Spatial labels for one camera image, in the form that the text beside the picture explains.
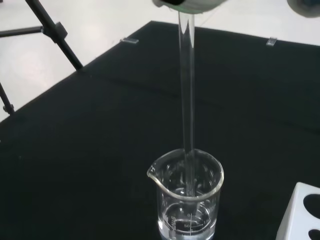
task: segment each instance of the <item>black tablecloth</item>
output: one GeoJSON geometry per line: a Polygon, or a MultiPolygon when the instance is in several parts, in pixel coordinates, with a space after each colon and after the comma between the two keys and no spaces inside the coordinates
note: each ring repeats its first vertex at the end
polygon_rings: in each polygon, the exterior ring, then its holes
{"type": "MultiPolygon", "coordinates": [[[[160,239],[146,172],[183,146],[178,27],[131,38],[0,124],[0,239],[160,239]]],[[[320,49],[266,43],[196,30],[195,145],[225,171],[215,240],[274,240],[295,184],[320,187],[320,49]]]]}

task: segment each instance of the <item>glass beaker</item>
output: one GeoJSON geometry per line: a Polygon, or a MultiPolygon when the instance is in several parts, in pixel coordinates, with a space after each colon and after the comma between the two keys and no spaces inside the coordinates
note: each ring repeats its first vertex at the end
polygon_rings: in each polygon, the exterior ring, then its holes
{"type": "Polygon", "coordinates": [[[224,170],[212,155],[195,149],[195,196],[186,195],[185,153],[171,151],[147,171],[157,184],[158,227],[164,240],[209,240],[216,229],[224,170]]]}

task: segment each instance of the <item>small metal clip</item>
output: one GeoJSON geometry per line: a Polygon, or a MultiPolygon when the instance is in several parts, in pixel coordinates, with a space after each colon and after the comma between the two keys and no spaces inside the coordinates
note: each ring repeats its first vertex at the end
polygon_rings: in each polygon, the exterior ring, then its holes
{"type": "Polygon", "coordinates": [[[124,43],[128,43],[128,44],[137,44],[139,42],[139,40],[125,37],[125,38],[121,39],[120,42],[124,42],[124,43]]]}
{"type": "Polygon", "coordinates": [[[276,43],[277,39],[275,37],[270,37],[269,40],[266,42],[267,47],[273,47],[276,43]]]}

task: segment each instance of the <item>beaker spout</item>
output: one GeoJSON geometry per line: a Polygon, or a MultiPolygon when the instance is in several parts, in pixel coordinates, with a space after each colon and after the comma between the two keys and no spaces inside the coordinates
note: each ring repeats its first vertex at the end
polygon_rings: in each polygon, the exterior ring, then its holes
{"type": "Polygon", "coordinates": [[[152,164],[148,171],[146,172],[146,175],[151,178],[159,187],[162,185],[160,179],[158,179],[157,174],[156,174],[156,168],[154,164],[152,164]]]}

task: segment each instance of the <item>white container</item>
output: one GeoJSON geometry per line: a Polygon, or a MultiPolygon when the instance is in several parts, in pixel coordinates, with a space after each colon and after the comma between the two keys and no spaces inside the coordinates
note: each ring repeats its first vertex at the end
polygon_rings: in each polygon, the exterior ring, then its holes
{"type": "Polygon", "coordinates": [[[276,240],[310,240],[310,231],[320,231],[320,219],[309,213],[304,205],[304,199],[309,195],[320,195],[320,188],[298,182],[278,229],[276,240]]]}

